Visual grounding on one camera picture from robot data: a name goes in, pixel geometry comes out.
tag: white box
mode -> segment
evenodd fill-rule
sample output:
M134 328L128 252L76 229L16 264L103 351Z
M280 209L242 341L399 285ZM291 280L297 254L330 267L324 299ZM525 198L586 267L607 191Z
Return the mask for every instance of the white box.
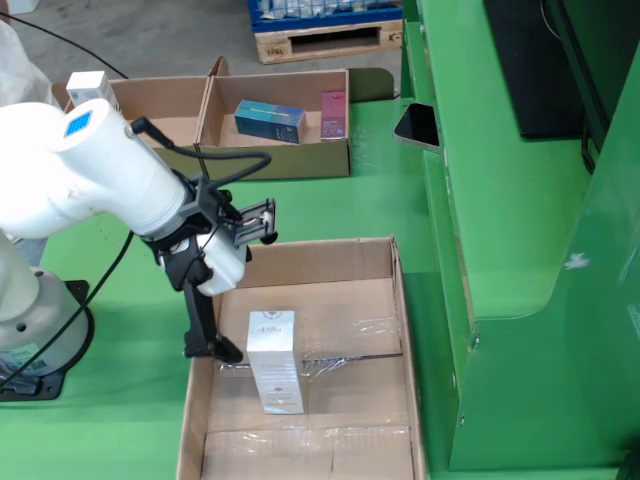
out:
M67 92L75 107L94 98L104 98L113 108L120 111L120 105L105 72L73 72L67 83Z
M294 350L296 312L251 312L247 354L265 413L304 413Z

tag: cardboard box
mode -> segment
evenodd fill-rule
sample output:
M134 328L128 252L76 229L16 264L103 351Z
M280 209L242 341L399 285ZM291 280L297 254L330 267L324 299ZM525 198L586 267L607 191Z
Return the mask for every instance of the cardboard box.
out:
M228 66L223 57L216 60L207 75L112 79L109 83L127 121L132 122L146 116L177 146L195 151L204 100L211 78L218 73L228 73ZM66 83L54 84L52 91L64 111L70 112L74 106L63 88L66 89ZM182 170L186 157L160 147L147 135L143 134L142 138L170 168ZM200 173L202 169L198 168L194 176Z
M239 288L214 300L220 330L245 350L248 311L295 310L306 413L265 415L248 366L192 360L178 480L426 479L393 237L252 252Z
M341 177L350 175L349 104L389 100L393 75L381 68L356 68L276 75L229 76L223 57L207 76L111 80L127 120L141 115L152 120L176 145L209 153L266 151L269 167L249 179ZM66 83L52 87L55 98L69 112L73 105ZM322 94L345 91L345 138L322 141ZM290 105L307 111L308 131L302 144L240 135L233 114L244 100ZM201 160L177 155L143 135L162 159L188 177L209 174L212 179L237 172L255 159Z
M351 173L349 159L349 112L345 138L322 141L322 94L346 91L349 104L349 71L283 73L274 75L216 75L204 107L198 139L202 152L222 153L266 151L273 157L271 165L248 179L344 177ZM307 130L300 144L272 140L238 132L234 114L243 100L287 105L306 112ZM226 162L205 161L212 179L241 170L255 159ZM195 173L196 162L191 162Z

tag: green panel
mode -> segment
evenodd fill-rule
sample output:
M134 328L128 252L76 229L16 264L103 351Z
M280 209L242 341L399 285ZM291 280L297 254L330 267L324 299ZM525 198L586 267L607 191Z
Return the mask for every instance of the green panel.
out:
M640 440L640 50L613 117L554 301L591 423L620 456Z
M599 467L640 438L638 105L640 54L551 301L476 321L452 469Z
M447 411L451 377L448 389L442 382L450 375L445 373L451 365L448 343L441 330L444 341L434 345L428 330L430 322L446 328L446 320L421 154L392 140L401 114L400 101L352 107L352 178L245 182L231 189L239 206L266 196L277 199L281 241L396 235L418 369L421 378L428 377L420 383L432 387L422 393L421 408L426 413L426 405L437 401L438 411ZM43 265L64 279L87 278L95 285L125 236L113 217L92 219L53 237ZM181 356L188 324L182 295L171 291L149 249L135 240L92 310L95 340L69 373L61 398L0 404L3 478L175 477L189 367ZM432 450L441 452L443 445Z
M421 0L476 318L548 301L589 182L578 140L521 138L482 0Z
M411 91L415 95L415 101L436 106L429 50L422 36L420 25L412 22L405 23L404 35ZM435 113L436 121L439 122L437 108ZM455 366L455 371L452 374L455 375L456 389L461 391L469 343L469 315L462 289L462 272L458 262L458 250L447 198L445 162L444 157L436 153L425 151L423 156L427 201L430 207L432 230L439 259L450 331L449 340Z

